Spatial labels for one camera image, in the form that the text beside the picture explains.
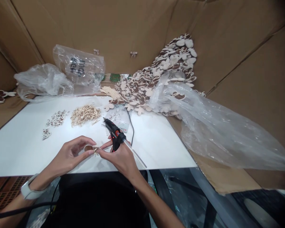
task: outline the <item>wrist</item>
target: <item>wrist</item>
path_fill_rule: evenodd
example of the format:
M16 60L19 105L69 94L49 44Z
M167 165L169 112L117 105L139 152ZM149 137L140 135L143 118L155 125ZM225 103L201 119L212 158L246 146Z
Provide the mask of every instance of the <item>wrist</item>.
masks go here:
M141 182L145 181L144 177L138 169L137 172L135 172L133 175L131 175L130 178L128 178L128 180L135 188L137 188Z
M29 188L33 191L42 191L46 189L50 183L55 179L50 175L46 169L44 169L29 185Z

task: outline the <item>hand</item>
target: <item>hand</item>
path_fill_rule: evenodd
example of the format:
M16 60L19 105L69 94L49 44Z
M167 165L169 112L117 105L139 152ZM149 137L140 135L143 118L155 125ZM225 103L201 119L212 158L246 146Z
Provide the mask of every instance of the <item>hand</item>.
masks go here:
M102 158L111 162L132 183L137 175L141 175L136 166L133 153L124 143L120 144L119 148L113 153L112 149L110 153L103 150L112 144L112 141L103 144L97 152Z
M94 150L87 150L78 155L86 144L96 145L91 138L85 136L64 143L56 157L30 184L30 189L37 191L45 189L56 177L68 173L88 156L94 154Z

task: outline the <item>pile of wooden cutouts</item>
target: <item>pile of wooden cutouts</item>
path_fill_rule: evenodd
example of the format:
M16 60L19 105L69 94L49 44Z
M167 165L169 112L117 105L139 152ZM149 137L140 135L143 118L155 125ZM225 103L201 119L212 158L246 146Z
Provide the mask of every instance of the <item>pile of wooden cutouts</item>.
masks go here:
M49 127L59 127L64 123L64 120L69 115L70 111L58 111L52 115L51 119L47 120L46 129L43 129L42 140L45 140L51 136Z
M5 102L5 98L6 97L14 97L16 96L16 92L6 92L6 91L3 91L3 90L0 90L0 104L4 103Z
M124 78L115 85L116 91L126 102L125 107L128 111L135 110L138 115L144 113L145 110L155 111L148 106L148 101L153 95L160 77L167 71L183 72L183 77L169 78L164 82L165 85L169 83L185 83L191 88L194 86L193 82L196 80L196 77L193 73L193 64L196 61L197 54L193 49L193 41L190 38L190 35L185 34L173 39L162 49L151 66L137 71L129 79ZM183 94L177 92L173 96L184 98ZM117 100L112 100L110 103L115 104ZM165 116L177 115L177 112L171 111L171 109L168 110L168 112L164 110L156 110L155 112Z

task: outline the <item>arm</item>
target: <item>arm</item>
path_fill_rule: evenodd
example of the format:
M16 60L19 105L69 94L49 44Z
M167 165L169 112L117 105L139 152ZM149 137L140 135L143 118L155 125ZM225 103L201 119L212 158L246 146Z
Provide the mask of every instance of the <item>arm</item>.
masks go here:
M49 184L56 178L68 173L74 169L80 162L94 153L93 150L78 155L86 144L96 145L96 143L85 136L80 136L63 144L61 150L51 163L31 182L29 188L35 191L46 189ZM10 202L1 212L8 212L23 207L28 207L34 204L36 200L24 199L20 194L12 202ZM17 214L0 219L0 228L13 228L18 225L26 213Z
M178 217L168 205L155 193L139 172L134 156L129 148L121 144L114 153L105 152L103 149L112 145L107 142L100 147L99 155L110 161L135 187L139 197L147 207L157 227L184 227Z

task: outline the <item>cardboard box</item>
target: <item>cardboard box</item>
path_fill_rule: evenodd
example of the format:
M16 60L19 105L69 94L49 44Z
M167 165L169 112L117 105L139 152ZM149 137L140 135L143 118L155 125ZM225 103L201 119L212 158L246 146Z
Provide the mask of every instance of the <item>cardboard box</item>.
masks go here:
M171 39L190 33L198 54L194 88L260 124L285 147L284 1L0 0L0 18L0 47L17 71L54 63L52 50L60 44L98 49L106 73L132 74ZM23 105L0 106L0 127ZM168 120L180 135L180 121ZM189 152L219 193L285 189L285 172L234 169Z

